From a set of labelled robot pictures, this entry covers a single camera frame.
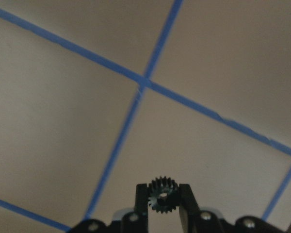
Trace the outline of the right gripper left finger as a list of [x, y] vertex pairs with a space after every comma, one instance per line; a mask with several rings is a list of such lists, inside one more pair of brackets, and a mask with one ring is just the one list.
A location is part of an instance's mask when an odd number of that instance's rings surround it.
[[138, 215], [140, 233], [148, 232], [148, 187], [146, 183], [136, 185], [134, 211]]

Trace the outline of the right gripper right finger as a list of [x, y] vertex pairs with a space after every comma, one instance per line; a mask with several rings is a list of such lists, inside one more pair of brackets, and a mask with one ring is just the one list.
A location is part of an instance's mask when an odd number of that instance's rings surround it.
[[196, 233], [196, 216], [199, 206], [189, 184], [180, 184], [179, 217], [184, 233]]

